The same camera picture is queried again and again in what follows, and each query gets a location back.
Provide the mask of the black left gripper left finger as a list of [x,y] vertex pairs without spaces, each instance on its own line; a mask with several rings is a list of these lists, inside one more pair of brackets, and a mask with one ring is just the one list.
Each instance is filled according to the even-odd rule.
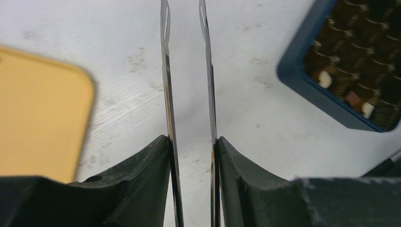
[[3,227],[161,227],[170,161],[166,136],[83,182],[0,179]]

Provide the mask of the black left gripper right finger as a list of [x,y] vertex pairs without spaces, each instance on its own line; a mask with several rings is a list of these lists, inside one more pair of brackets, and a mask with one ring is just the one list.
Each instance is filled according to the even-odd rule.
[[398,227],[401,154],[357,178],[285,180],[217,141],[227,227]]

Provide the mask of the metal tweezers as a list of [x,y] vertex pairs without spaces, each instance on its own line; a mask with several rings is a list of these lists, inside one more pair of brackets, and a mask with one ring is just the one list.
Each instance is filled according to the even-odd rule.
[[[209,34],[209,25],[206,11],[206,2],[201,0],[199,2],[199,15],[200,25],[202,30],[203,39],[206,47],[206,64],[207,64],[207,81],[208,81],[208,95],[209,95],[209,119],[211,130],[211,180],[210,180],[210,215],[211,226],[219,227],[221,225],[220,214],[220,186],[219,186],[219,163],[218,163],[218,135],[217,135],[217,122],[216,122],[216,102],[215,102],[215,85],[214,85],[214,71],[211,55],[211,43]],[[166,107],[166,120],[168,132],[168,146],[170,152],[170,173],[173,189],[174,199],[174,214],[175,224],[178,227],[184,226],[183,221],[183,206],[182,194],[179,177],[178,165],[178,150],[176,141],[175,119],[174,119],[174,104],[172,93],[172,80],[170,70],[170,57],[169,57],[169,40],[171,28],[171,12],[169,3],[166,0],[161,1],[160,8],[160,36],[161,36],[161,53],[162,53],[162,72],[163,72],[163,85]]]

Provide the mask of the blue chocolate box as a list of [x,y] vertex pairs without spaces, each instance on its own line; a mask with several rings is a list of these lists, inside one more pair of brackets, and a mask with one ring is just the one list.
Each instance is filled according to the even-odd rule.
[[[318,83],[326,71],[329,88]],[[401,123],[401,3],[316,0],[277,66],[279,80],[347,128],[390,132]],[[375,106],[344,96],[354,91]]]

